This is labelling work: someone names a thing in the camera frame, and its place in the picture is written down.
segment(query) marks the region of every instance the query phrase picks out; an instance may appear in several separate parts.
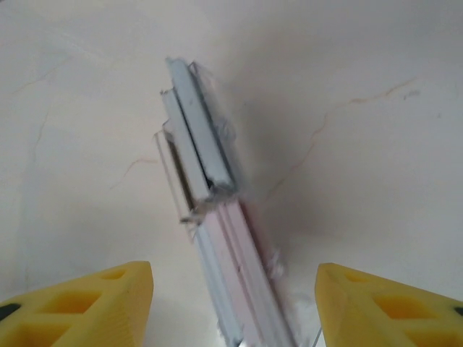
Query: white surface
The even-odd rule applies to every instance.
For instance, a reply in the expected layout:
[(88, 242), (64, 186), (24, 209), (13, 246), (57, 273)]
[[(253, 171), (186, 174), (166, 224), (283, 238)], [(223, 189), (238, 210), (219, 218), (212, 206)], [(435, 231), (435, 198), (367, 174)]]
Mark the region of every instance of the white surface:
[(152, 142), (171, 55), (236, 95), (243, 166), (304, 330), (318, 328), (320, 262), (463, 299), (462, 13), (460, 0), (1, 2), (1, 297), (150, 260), (147, 346), (217, 346)]

